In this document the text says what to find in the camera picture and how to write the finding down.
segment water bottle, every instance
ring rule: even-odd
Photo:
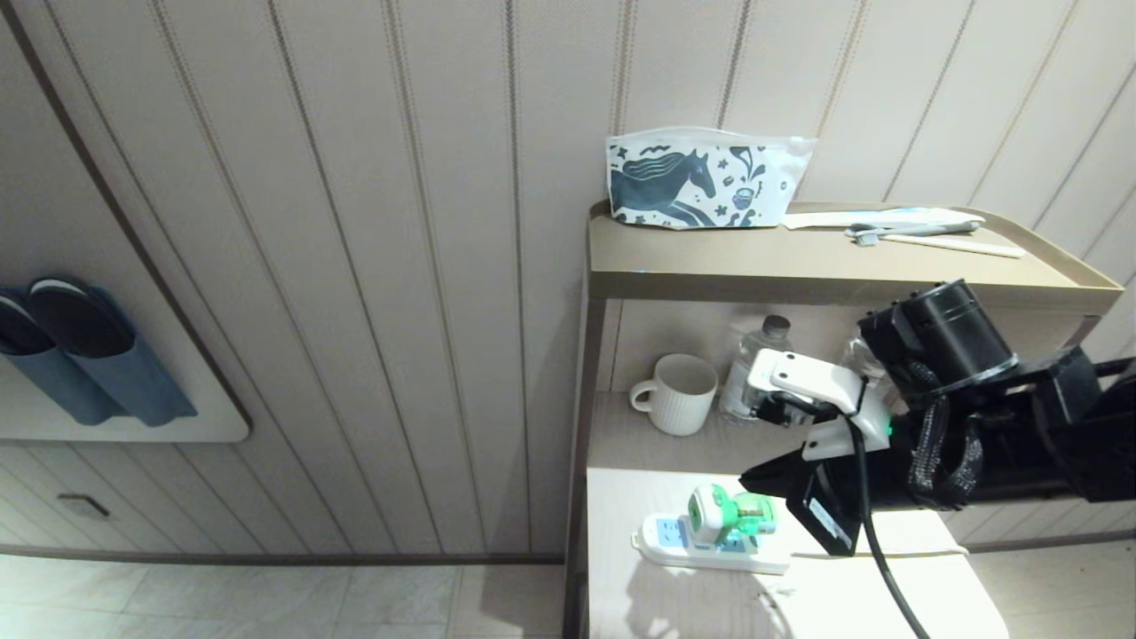
[[[718,399],[718,408],[729,423],[757,422],[752,409],[761,401],[761,391],[745,383],[753,368],[758,351],[763,348],[775,350],[793,350],[788,342],[788,320],[780,315],[769,315],[757,331],[742,337],[737,357],[729,368],[729,377]]]

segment tiled floor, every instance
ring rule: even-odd
[[[1136,634],[1136,542],[972,555],[1011,638]],[[0,555],[0,638],[558,637],[561,566],[239,567]]]
[[[561,566],[243,567],[0,556],[0,638],[557,637]]]

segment wall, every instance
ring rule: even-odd
[[[612,132],[818,135],[800,198],[969,204],[1136,272],[1122,0],[14,3],[254,429],[0,446],[27,545],[560,553]],[[1133,332],[1129,292],[1087,347]],[[89,530],[65,488],[160,534]],[[86,539],[32,534],[60,517]]]

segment shelf unit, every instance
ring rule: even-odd
[[[870,210],[900,204],[794,202],[788,214]],[[785,227],[691,230],[635,227],[591,210],[588,277],[579,404],[573,442],[565,636],[586,621],[590,507],[587,476],[596,468],[643,473],[740,473],[800,446],[804,433],[776,426],[737,429],[711,416],[698,434],[670,438],[626,407],[626,396],[598,393],[596,374],[609,299],[730,301],[816,306],[886,306],[935,282],[964,279],[989,309],[1068,314],[1064,343],[1079,342],[1124,292],[1109,277],[1017,223],[983,210],[979,242],[1018,246],[1010,259],[882,242],[855,246],[840,230]]]

